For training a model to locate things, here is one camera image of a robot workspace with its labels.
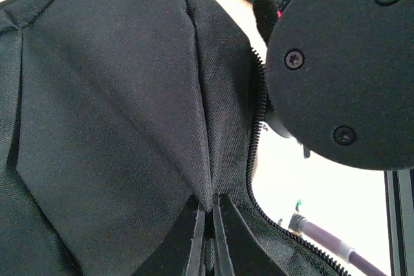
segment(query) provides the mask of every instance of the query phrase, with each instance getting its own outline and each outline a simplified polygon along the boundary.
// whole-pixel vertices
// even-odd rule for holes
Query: cable
[[[355,249],[344,243],[338,237],[326,232],[319,226],[309,222],[304,216],[295,213],[290,221],[289,229],[296,233],[302,233],[313,239],[318,244],[333,252],[346,263],[364,272],[367,276],[386,276],[378,268],[361,257]]]

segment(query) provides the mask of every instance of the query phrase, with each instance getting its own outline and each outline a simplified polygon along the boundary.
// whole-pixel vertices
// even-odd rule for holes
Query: white surface
[[[297,195],[309,221],[391,275],[384,173],[340,165],[315,153],[299,161],[290,143],[271,130],[262,131],[253,189],[265,213],[277,222],[281,202]],[[338,262],[352,276],[365,275]]]

